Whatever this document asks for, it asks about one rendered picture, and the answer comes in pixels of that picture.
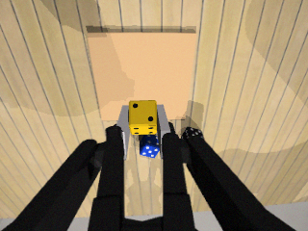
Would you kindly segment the yellow die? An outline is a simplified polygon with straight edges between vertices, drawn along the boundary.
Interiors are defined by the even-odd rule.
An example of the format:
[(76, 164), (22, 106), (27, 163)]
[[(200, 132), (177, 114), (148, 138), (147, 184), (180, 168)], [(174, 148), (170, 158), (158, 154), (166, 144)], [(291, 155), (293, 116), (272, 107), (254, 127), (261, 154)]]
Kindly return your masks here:
[(129, 128), (132, 135), (156, 134), (157, 127), (157, 101), (129, 102)]

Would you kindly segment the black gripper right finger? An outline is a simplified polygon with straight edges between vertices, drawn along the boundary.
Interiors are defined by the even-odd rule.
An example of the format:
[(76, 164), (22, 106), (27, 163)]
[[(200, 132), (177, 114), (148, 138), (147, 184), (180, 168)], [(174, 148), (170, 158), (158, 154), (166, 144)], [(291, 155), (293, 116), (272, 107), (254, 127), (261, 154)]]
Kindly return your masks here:
[(223, 231), (296, 231), (269, 212), (203, 138), (179, 139), (164, 104), (157, 104), (157, 118), (164, 231), (195, 231), (183, 164)]

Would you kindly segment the black die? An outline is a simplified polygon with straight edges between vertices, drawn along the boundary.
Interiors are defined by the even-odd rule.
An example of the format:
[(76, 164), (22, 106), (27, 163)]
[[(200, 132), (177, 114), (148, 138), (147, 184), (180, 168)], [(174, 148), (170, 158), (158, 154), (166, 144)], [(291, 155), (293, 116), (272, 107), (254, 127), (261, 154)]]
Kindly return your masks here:
[(202, 137), (204, 139), (202, 131), (195, 129), (195, 128), (192, 128), (192, 127), (187, 127), (187, 129), (183, 133), (181, 139), (187, 140), (189, 136), (199, 136), (199, 137)]

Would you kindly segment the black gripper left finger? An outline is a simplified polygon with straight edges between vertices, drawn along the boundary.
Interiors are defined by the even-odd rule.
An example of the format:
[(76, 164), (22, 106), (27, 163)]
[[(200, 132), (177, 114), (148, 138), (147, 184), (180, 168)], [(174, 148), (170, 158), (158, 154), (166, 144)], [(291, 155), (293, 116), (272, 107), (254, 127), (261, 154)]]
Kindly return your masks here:
[[(120, 231), (124, 218), (124, 161), (130, 138), (129, 105), (106, 142), (82, 141), (18, 217), (1, 231), (67, 231), (100, 169), (88, 231)], [(103, 154), (104, 152), (104, 154)]]

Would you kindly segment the blue die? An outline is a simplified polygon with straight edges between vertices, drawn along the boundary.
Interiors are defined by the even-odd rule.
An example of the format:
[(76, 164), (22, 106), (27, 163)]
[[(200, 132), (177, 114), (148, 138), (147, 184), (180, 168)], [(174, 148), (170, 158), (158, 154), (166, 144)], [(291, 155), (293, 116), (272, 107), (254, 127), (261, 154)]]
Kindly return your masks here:
[(158, 136), (144, 134), (140, 142), (140, 155), (155, 158), (159, 151)]

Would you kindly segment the peach flat mat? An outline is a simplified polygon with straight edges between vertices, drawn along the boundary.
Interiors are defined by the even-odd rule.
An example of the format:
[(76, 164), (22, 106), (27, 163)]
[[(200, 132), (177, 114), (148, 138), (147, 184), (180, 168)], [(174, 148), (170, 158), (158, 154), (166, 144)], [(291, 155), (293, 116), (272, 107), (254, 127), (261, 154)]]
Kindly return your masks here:
[(196, 33), (87, 33), (102, 120), (118, 120), (135, 100), (164, 104), (167, 119), (185, 119)]

